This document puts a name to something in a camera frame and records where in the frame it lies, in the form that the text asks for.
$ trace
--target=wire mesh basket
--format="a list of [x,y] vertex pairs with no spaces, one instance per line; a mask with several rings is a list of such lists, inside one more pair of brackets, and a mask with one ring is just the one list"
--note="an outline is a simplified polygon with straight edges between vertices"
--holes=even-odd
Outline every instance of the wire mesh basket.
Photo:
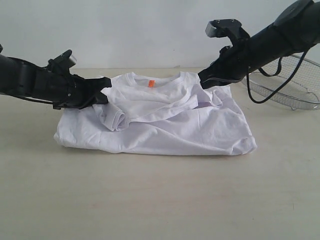
[[[267,77],[258,70],[249,75],[250,89],[261,96],[267,97],[283,84],[292,74],[300,60],[299,55],[284,57],[281,61],[282,70],[277,76]],[[278,60],[263,67],[268,74],[274,74],[278,68]],[[247,85],[247,78],[242,80]],[[289,106],[292,110],[320,109],[320,64],[304,59],[293,79],[271,100]]]

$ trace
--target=white t-shirt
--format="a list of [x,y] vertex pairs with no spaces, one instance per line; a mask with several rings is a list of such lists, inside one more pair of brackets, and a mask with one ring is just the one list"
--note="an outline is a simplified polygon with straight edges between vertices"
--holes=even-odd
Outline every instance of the white t-shirt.
[[203,90],[190,72],[163,79],[128,73],[111,81],[102,91],[110,103],[64,110],[58,144],[157,155],[242,155],[257,148],[229,86]]

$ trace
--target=clothing tag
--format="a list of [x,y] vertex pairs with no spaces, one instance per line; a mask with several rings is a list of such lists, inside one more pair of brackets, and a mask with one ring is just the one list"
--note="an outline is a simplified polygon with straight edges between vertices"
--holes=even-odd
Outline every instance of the clothing tag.
[[149,80],[149,88],[153,88],[155,86],[156,81],[155,80]]

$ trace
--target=table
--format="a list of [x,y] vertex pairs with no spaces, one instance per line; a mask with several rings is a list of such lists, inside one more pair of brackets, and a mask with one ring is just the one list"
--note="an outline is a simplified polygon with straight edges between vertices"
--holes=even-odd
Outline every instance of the table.
[[[74,70],[180,71],[199,69]],[[258,145],[251,154],[65,148],[53,139],[61,110],[0,96],[0,239],[320,239],[320,111],[255,104],[242,83],[231,91]]]

